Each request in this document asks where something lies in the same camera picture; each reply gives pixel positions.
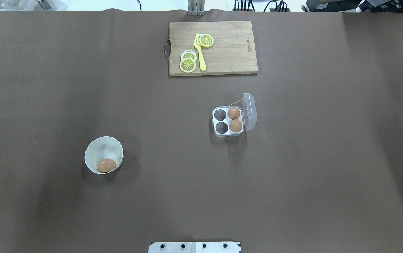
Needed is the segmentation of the brown egg from bowl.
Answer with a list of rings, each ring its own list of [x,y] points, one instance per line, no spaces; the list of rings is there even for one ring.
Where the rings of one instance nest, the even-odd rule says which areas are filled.
[[[117,167],[117,162],[110,158],[100,160],[97,164],[96,170],[100,173],[108,173]]]

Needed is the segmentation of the clear plastic egg box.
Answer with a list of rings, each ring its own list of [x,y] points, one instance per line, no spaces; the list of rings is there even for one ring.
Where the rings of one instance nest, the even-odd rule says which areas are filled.
[[[257,110],[254,96],[251,93],[244,93],[237,102],[215,107],[211,115],[216,137],[240,136],[256,126]]]

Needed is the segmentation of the brown egg in box near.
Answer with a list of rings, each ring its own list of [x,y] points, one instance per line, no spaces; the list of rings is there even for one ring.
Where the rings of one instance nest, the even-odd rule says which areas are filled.
[[[243,127],[242,122],[240,120],[238,120],[238,119],[231,120],[231,122],[229,123],[229,129],[233,133],[241,132],[242,127]]]

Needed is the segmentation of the brown egg in box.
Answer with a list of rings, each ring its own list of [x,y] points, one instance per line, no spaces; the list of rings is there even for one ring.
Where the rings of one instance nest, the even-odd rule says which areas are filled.
[[[239,119],[241,115],[241,111],[238,107],[230,107],[228,112],[227,112],[227,116],[231,119],[231,120],[236,120]]]
[[[240,120],[238,120],[238,119],[231,120],[231,122],[229,123],[229,129],[233,133],[241,132],[242,127],[243,127],[242,122]]]

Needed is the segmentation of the brown egg in box far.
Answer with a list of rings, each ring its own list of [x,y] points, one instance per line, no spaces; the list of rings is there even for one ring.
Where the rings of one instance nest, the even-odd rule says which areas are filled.
[[[231,119],[231,120],[236,120],[239,119],[241,115],[241,111],[238,107],[230,107],[228,112],[227,112],[227,116]]]

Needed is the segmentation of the yellow plastic knife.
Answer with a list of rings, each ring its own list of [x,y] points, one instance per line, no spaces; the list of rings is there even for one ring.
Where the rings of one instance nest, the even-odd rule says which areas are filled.
[[[204,57],[203,57],[203,51],[202,51],[201,47],[199,47],[199,46],[195,43],[195,41],[194,41],[194,47],[197,49],[197,52],[198,52],[198,60],[199,60],[199,67],[200,67],[200,70],[201,70],[201,71],[206,71],[206,70],[207,70],[207,67],[206,67],[206,63],[205,63]]]

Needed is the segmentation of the lemon slice lower left pair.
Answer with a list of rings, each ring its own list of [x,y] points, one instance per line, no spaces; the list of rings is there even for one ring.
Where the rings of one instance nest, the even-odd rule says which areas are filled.
[[[184,73],[192,73],[196,69],[196,61],[190,57],[181,59],[180,70]]]

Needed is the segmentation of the lemon slice pair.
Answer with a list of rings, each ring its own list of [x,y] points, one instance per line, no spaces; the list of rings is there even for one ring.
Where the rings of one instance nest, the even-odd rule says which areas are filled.
[[[197,60],[197,53],[195,51],[193,51],[193,50],[184,50],[181,53],[180,59],[183,60],[183,59],[186,59],[186,58],[190,58],[190,59],[193,59],[194,61],[196,61]]]
[[[184,73],[192,73],[196,69],[196,61],[190,57],[181,59],[180,70]]]

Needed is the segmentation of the lemon slice upper left pair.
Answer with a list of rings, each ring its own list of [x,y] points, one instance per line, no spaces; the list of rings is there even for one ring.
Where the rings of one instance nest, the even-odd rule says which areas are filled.
[[[183,59],[186,59],[186,58],[190,58],[190,59],[193,59],[194,61],[196,61],[197,60],[197,53],[195,51],[193,51],[193,50],[184,50],[181,53],[180,59],[183,60]]]

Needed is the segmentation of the wooden cutting board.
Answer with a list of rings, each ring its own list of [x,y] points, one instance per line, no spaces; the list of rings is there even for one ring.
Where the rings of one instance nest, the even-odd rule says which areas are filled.
[[[180,56],[184,50],[197,51],[196,34],[209,34],[214,38],[210,47],[202,47],[206,70],[196,69],[185,73],[180,69]],[[258,64],[251,21],[172,22],[169,25],[171,76],[202,76],[257,74]]]

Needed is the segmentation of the lemon slice top right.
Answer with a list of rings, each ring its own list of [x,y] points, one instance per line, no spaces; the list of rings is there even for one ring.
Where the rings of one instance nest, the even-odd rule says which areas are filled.
[[[197,38],[197,41],[202,47],[211,47],[214,44],[214,37],[210,34],[200,34]]]

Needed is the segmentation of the lemon slice under top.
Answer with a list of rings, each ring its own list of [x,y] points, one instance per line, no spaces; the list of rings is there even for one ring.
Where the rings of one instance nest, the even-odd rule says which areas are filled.
[[[200,43],[200,34],[196,36],[196,38],[194,39],[195,43],[199,46],[199,47],[203,47],[202,43]]]

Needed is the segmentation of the white bowl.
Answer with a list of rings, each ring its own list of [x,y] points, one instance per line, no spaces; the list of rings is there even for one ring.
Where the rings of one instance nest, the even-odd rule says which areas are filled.
[[[100,173],[96,170],[97,164],[100,160],[110,158],[117,162],[117,167],[113,170],[116,171],[121,167],[124,160],[124,149],[121,143],[110,136],[102,136],[93,140],[86,148],[84,153],[84,162],[89,171],[95,174],[108,174]]]

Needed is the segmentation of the aluminium frame post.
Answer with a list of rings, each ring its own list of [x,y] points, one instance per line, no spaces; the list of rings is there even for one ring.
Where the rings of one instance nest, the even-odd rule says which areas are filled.
[[[189,0],[188,1],[188,15],[189,16],[205,16],[205,0]]]

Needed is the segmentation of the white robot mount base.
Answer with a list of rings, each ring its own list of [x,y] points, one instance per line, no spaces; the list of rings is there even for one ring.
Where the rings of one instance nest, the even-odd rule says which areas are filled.
[[[240,242],[155,242],[150,244],[149,253],[240,253]]]

